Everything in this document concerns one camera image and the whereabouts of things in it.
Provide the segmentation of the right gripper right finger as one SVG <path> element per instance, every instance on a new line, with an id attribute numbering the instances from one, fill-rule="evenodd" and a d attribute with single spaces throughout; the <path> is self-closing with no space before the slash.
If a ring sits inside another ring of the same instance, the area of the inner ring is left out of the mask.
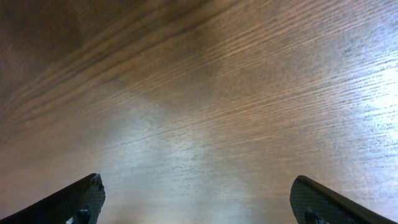
<path id="1" fill-rule="evenodd" d="M 292 184 L 290 205 L 298 224 L 397 224 L 304 175 Z"/>

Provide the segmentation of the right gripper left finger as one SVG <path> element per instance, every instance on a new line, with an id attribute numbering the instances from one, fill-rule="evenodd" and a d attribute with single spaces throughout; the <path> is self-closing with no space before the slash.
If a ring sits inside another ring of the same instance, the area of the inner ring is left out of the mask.
<path id="1" fill-rule="evenodd" d="M 27 208 L 1 219 L 1 223 L 96 224 L 105 198 L 101 176 L 92 173 Z"/>

